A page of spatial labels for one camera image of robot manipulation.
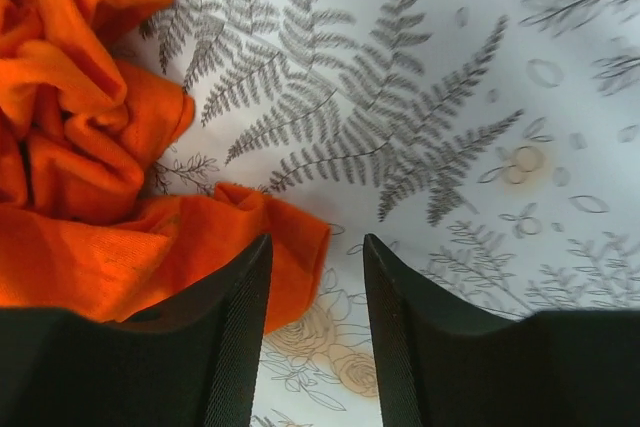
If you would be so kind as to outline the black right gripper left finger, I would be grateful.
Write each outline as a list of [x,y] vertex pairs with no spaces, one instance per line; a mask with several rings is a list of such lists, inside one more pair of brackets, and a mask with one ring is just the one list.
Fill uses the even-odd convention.
[[272,267],[256,238],[229,264],[122,322],[1,313],[5,426],[246,426]]

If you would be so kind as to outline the orange t shirt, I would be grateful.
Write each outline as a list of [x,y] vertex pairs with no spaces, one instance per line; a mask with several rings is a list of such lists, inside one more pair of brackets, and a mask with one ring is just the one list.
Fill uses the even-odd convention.
[[1,303],[122,321],[273,242],[265,328],[311,307],[330,229],[259,191],[144,194],[182,89],[110,46],[172,0],[1,0]]

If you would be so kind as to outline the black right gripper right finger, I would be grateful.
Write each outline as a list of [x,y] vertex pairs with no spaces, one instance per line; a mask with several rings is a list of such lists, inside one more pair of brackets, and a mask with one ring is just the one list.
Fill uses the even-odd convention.
[[541,311],[512,321],[363,246],[386,426],[635,426],[639,314]]

